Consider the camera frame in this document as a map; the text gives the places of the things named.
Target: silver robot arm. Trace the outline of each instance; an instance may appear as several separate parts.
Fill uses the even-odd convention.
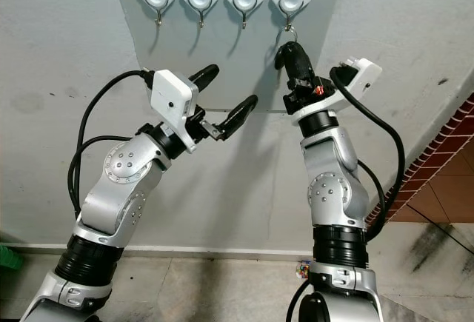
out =
[[[146,71],[150,104],[162,122],[155,127],[146,124],[134,138],[108,152],[101,177],[84,200],[66,252],[47,273],[21,321],[98,321],[94,312],[110,297],[117,261],[144,214],[148,195],[170,168],[171,160],[185,150],[193,152],[203,138],[229,138],[258,101],[252,95],[224,122],[209,124],[196,98],[217,76],[216,65],[190,79],[169,70]]]
[[[310,182],[307,199],[315,241],[305,282],[313,286],[313,293],[301,301],[299,320],[383,322],[375,273],[367,268],[365,218],[372,206],[358,179],[356,152],[336,116],[349,103],[330,80],[314,75],[300,44],[288,42],[280,48],[275,68],[282,67],[291,90],[284,103],[304,136],[301,149]],[[366,59],[341,64],[346,89],[356,99],[380,73],[381,68]],[[290,304],[287,322],[300,290]]]

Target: floor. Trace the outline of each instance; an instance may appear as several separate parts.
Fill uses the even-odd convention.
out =
[[[435,222],[474,223],[474,141],[471,141],[408,203]],[[408,206],[395,222],[427,222]]]
[[[474,225],[448,226],[474,249]],[[474,321],[474,257],[430,224],[389,223],[368,246],[384,318]],[[19,318],[57,255],[25,255],[0,270],[0,317]],[[282,321],[301,284],[296,262],[122,258],[104,322]]]

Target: green object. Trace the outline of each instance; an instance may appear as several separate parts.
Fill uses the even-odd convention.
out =
[[[0,245],[0,266],[6,266],[7,268],[18,270],[21,268],[22,264],[23,258],[19,254]]]

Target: gray panel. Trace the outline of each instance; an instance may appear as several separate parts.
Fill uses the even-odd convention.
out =
[[[142,0],[120,0],[142,67],[170,69],[192,74],[216,63],[221,73],[200,96],[201,106],[230,109],[251,93],[260,98],[258,110],[284,110],[281,97],[287,93],[286,74],[273,69],[276,36],[285,18],[264,0],[241,29],[241,14],[218,0],[198,29],[198,15],[183,0],[175,0],[164,12],[157,29],[156,13]],[[312,0],[295,18],[298,40],[316,65],[336,0]],[[279,44],[293,40],[285,34]]]

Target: concrete floor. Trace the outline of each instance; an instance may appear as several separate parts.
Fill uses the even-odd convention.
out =
[[[452,234],[469,244],[474,228],[456,225]],[[474,321],[474,258],[452,240],[440,240],[426,224],[390,224],[369,251],[386,322]],[[25,255],[20,271],[0,270],[0,317],[19,318],[57,261],[57,255]],[[126,257],[99,316],[105,322],[282,321],[301,284],[295,268],[291,261]]]

